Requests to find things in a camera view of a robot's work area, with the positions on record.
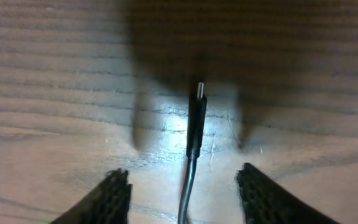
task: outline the black textured object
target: black textured object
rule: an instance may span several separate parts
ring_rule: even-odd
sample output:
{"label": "black textured object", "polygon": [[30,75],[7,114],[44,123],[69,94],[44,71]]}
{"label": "black textured object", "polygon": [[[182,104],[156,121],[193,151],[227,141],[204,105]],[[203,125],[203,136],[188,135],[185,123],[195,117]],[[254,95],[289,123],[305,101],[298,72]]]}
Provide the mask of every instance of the black textured object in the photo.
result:
{"label": "black textured object", "polygon": [[337,223],[303,203],[250,163],[237,174],[247,224]]}
{"label": "black textured object", "polygon": [[73,208],[52,224],[126,224],[132,185],[127,183],[128,171],[110,174]]}

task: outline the wooden surface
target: wooden surface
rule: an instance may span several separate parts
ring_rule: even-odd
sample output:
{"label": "wooden surface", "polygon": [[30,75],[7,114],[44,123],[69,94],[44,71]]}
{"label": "wooden surface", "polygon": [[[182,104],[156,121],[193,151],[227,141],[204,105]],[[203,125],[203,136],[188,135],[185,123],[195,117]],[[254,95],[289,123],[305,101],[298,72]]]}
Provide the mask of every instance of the wooden surface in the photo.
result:
{"label": "wooden surface", "polygon": [[118,167],[131,223],[175,223],[198,52],[195,223],[242,223],[244,162],[358,223],[356,0],[0,1],[0,223],[48,223]]}

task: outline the black cable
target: black cable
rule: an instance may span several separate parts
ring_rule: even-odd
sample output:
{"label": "black cable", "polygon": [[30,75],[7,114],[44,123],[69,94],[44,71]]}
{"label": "black cable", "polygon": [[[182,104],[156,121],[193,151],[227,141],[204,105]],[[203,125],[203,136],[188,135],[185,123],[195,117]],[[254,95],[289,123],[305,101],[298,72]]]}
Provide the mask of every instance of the black cable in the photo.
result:
{"label": "black cable", "polygon": [[187,159],[185,182],[181,191],[178,223],[186,223],[187,206],[189,205],[191,189],[193,188],[194,177],[196,175],[197,159]]}
{"label": "black cable", "polygon": [[196,94],[189,97],[189,118],[187,127],[187,169],[185,182],[181,191],[178,223],[186,223],[187,207],[190,200],[191,188],[196,174],[197,158],[200,156],[203,142],[204,121],[207,99],[204,95],[204,83],[198,84]]}

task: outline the wood grain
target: wood grain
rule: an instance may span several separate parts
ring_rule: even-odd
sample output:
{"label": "wood grain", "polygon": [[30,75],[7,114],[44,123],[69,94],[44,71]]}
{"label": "wood grain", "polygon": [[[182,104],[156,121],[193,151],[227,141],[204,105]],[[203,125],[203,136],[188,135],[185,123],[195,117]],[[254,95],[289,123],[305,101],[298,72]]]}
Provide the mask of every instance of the wood grain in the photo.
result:
{"label": "wood grain", "polygon": [[0,1],[0,223],[48,223],[118,167],[131,223],[175,223],[198,49],[195,223],[242,223],[244,162],[358,223],[356,0]]}

